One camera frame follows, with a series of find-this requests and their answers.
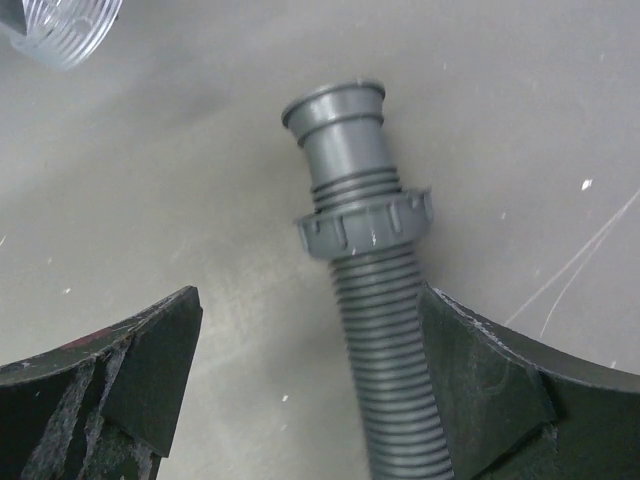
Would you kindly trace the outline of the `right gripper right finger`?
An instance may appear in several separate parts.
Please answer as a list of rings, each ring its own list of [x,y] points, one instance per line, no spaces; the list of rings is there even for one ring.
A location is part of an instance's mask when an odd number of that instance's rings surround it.
[[[639,378],[425,287],[429,370],[458,479],[636,479]]]

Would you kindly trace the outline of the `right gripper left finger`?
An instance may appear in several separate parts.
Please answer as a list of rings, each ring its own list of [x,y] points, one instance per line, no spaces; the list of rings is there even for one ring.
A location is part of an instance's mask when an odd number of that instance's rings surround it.
[[[174,440],[203,309],[184,287],[1,368],[4,479],[154,479]]]

